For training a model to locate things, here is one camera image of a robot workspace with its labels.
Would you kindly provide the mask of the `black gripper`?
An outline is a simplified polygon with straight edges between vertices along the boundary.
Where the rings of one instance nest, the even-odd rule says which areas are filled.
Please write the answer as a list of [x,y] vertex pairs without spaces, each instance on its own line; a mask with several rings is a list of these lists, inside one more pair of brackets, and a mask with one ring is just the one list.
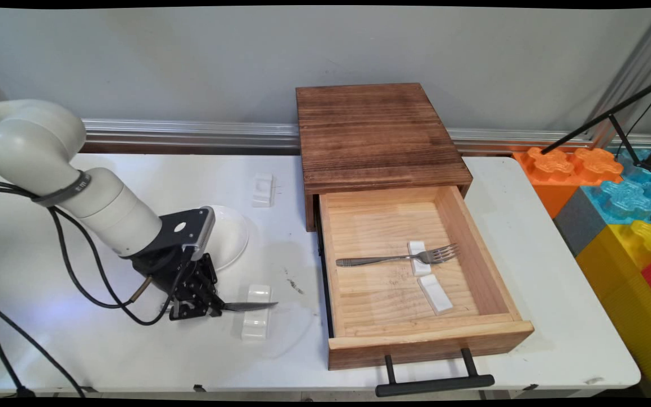
[[224,311],[225,303],[215,288],[218,278],[212,258],[204,253],[191,260],[193,253],[193,248],[163,248],[129,258],[133,268],[142,276],[150,276],[157,288],[173,292],[170,321],[222,316]]

